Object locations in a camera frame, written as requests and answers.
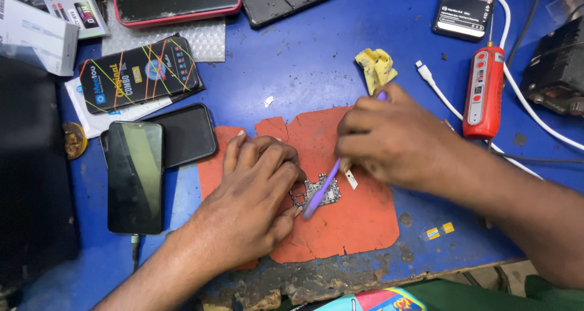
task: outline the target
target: right hand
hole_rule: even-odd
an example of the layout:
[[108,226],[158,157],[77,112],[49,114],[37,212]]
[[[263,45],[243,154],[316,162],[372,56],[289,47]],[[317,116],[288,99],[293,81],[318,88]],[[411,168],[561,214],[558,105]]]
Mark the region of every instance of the right hand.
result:
[[[385,91],[387,101],[376,96]],[[464,166],[466,143],[397,84],[361,97],[340,121],[335,152],[340,169],[362,165],[377,180],[434,194]]]

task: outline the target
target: black cable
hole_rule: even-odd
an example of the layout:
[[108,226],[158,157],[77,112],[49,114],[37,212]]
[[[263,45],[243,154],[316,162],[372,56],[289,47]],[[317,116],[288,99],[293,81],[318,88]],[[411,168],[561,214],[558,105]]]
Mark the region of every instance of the black cable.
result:
[[531,157],[523,157],[523,156],[516,156],[516,155],[509,155],[505,153],[500,153],[499,151],[493,151],[493,154],[513,158],[518,160],[527,160],[527,161],[543,161],[548,163],[584,163],[584,159],[582,158],[574,158],[574,159],[564,159],[564,158],[531,158]]
[[139,260],[139,253],[140,251],[140,235],[133,234],[132,235],[132,273],[136,272],[138,268],[138,260]]
[[564,24],[567,24],[567,23],[571,22],[572,21],[572,17],[576,14],[576,12],[578,12],[578,10],[582,9],[582,7],[584,7],[584,3],[583,4],[580,4],[579,6],[577,6],[574,9],[574,11],[570,12],[570,14],[566,18],[566,21],[564,22]]
[[509,53],[509,57],[507,57],[507,61],[505,61],[507,63],[507,67],[511,67],[511,62],[513,61],[513,58],[515,57],[515,53],[517,52],[519,45],[523,41],[523,37],[525,37],[525,34],[527,33],[527,29],[531,25],[531,21],[533,20],[533,16],[535,16],[535,14],[536,14],[536,8],[537,8],[537,5],[539,4],[539,2],[540,2],[540,0],[536,0],[533,3],[533,6],[531,8],[531,12],[529,13],[529,17],[527,17],[527,21],[526,21],[525,25],[523,26],[523,30],[521,31],[521,34],[519,34],[519,38],[517,39],[517,42],[515,42],[513,49],[511,49],[511,52]]
[[553,48],[551,50],[548,50],[548,51],[544,52],[543,54],[540,54],[539,56],[534,57],[533,60],[531,61],[531,64],[533,64],[534,62],[538,61],[542,57],[547,56],[548,54],[552,54],[554,52],[558,52],[558,51],[560,51],[562,49],[565,49],[567,47],[577,46],[577,45],[581,45],[581,44],[584,44],[584,42],[577,42],[577,43],[572,43],[572,44],[568,44],[568,45],[563,45],[563,46],[555,47],[555,48]]

